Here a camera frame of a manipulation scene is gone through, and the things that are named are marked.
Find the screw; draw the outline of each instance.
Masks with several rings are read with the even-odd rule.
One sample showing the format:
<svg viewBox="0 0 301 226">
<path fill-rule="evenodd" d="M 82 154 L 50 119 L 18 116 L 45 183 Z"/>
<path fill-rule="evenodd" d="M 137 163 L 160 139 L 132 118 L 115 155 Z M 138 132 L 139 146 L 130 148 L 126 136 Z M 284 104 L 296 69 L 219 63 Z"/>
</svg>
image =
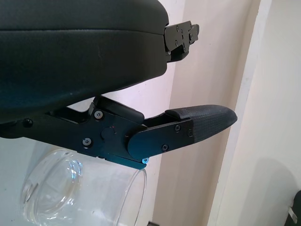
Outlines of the screw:
<svg viewBox="0 0 301 226">
<path fill-rule="evenodd" d="M 96 111 L 96 112 L 94 113 L 94 117 L 95 117 L 96 119 L 101 119 L 101 118 L 103 117 L 103 113 L 102 113 L 101 111 Z"/>
<path fill-rule="evenodd" d="M 31 119 L 24 119 L 22 124 L 25 128 L 30 128 L 33 126 L 33 121 Z"/>
<path fill-rule="evenodd" d="M 142 159 L 142 163 L 147 164 L 149 162 L 149 158 Z"/>
<path fill-rule="evenodd" d="M 189 129 L 189 130 L 188 130 L 187 135 L 188 135 L 189 137 L 192 137 L 192 136 L 193 136 L 192 129 Z"/>
<path fill-rule="evenodd" d="M 163 152 L 166 152 L 168 150 L 168 145 L 162 145 L 162 151 Z"/>
<path fill-rule="evenodd" d="M 90 146 L 92 144 L 92 140 L 90 138 L 83 139 L 84 146 Z"/>
<path fill-rule="evenodd" d="M 181 130 L 181 126 L 176 125 L 176 126 L 174 127 L 174 130 L 175 130 L 176 132 L 179 132 L 179 131 Z"/>
</svg>

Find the white wall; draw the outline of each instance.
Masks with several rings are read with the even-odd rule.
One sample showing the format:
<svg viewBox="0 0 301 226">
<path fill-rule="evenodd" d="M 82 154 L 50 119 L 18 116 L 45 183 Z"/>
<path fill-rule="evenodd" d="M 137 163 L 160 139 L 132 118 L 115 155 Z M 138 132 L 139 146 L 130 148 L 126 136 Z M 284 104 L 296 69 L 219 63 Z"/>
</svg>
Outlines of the white wall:
<svg viewBox="0 0 301 226">
<path fill-rule="evenodd" d="M 200 34 L 190 54 L 176 65 L 170 108 L 230 106 L 251 3 L 186 0 L 183 20 L 199 24 Z M 228 133 L 162 155 L 155 222 L 162 226 L 207 224 L 226 145 L 225 140 L 221 147 L 221 140 Z"/>
<path fill-rule="evenodd" d="M 300 9 L 272 2 L 217 226 L 283 226 L 301 189 Z"/>
<path fill-rule="evenodd" d="M 239 55 L 237 66 L 237 75 L 234 80 L 230 106 L 235 106 L 235 112 L 238 116 L 237 122 L 231 126 L 230 133 L 223 134 L 220 148 L 225 152 L 220 152 L 217 161 L 222 159 L 220 171 L 218 174 L 218 184 L 214 192 L 208 226 L 216 225 L 222 197 L 227 184 L 228 175 L 235 153 L 238 135 L 241 123 L 244 117 L 246 102 L 250 91 L 254 71 L 259 58 L 262 37 L 265 30 L 265 24 L 269 15 L 269 9 L 272 0 L 253 0 L 245 27 L 245 34 L 242 48 Z"/>
</svg>

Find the glass jar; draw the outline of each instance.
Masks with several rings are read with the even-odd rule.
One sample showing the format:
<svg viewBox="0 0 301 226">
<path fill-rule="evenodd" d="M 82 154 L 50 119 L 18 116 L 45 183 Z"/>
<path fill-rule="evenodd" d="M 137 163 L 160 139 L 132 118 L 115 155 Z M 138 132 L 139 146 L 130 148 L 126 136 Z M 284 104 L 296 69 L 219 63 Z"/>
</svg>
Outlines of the glass jar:
<svg viewBox="0 0 301 226">
<path fill-rule="evenodd" d="M 24 182 L 24 217 L 39 226 L 135 226 L 146 188 L 145 170 L 59 149 Z"/>
</svg>

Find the metal bracket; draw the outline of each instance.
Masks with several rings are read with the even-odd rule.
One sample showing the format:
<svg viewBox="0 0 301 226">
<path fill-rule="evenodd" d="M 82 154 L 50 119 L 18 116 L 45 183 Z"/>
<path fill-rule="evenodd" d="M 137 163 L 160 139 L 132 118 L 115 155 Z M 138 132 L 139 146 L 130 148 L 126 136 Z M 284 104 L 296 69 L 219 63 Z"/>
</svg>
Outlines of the metal bracket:
<svg viewBox="0 0 301 226">
<path fill-rule="evenodd" d="M 198 40 L 199 25 L 190 21 L 165 28 L 164 41 L 167 62 L 184 59 L 189 53 L 189 46 Z"/>
<path fill-rule="evenodd" d="M 175 132 L 174 124 L 181 126 L 182 130 Z M 187 139 L 181 139 L 179 136 L 186 127 L 187 120 L 178 121 L 165 113 L 145 120 L 142 113 L 132 108 L 105 97 L 96 97 L 85 112 L 64 107 L 46 114 L 28 116 L 23 120 L 2 124 L 0 137 L 27 137 L 143 169 L 149 157 L 162 153 L 156 148 L 152 150 L 151 143 L 156 147 L 169 144 L 168 150 L 193 144 L 191 138 L 187 137 L 191 140 L 187 142 Z M 139 140 L 139 136 L 143 139 L 145 136 L 149 137 L 143 143 L 143 140 Z"/>
</svg>

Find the black object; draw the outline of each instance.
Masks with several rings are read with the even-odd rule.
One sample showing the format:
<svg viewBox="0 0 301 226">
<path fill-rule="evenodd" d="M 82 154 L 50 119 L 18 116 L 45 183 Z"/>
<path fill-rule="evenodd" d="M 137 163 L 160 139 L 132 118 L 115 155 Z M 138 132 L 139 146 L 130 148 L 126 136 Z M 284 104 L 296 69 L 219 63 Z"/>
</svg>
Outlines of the black object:
<svg viewBox="0 0 301 226">
<path fill-rule="evenodd" d="M 0 123 L 163 75 L 198 34 L 168 23 L 157 0 L 1 0 Z"/>
<path fill-rule="evenodd" d="M 28 137 L 142 169 L 232 125 L 208 105 L 144 115 L 101 96 L 161 76 L 198 40 L 157 0 L 1 0 L 0 136 Z M 96 97 L 85 112 L 66 106 Z"/>
<path fill-rule="evenodd" d="M 147 224 L 147 226 L 160 226 L 160 225 L 157 225 L 157 224 L 152 223 L 152 222 L 149 221 L 149 223 Z"/>
<path fill-rule="evenodd" d="M 143 159 L 209 138 L 236 120 L 232 110 L 216 105 L 167 110 L 144 119 L 134 109 L 97 97 L 86 112 L 65 107 L 2 124 L 0 136 L 27 137 L 142 169 Z"/>
<path fill-rule="evenodd" d="M 296 223 L 293 221 L 292 217 L 288 215 L 285 226 L 301 226 L 301 191 L 298 191 L 298 193 L 295 195 L 292 210 L 295 214 L 295 217 L 297 217 L 295 219 Z"/>
</svg>

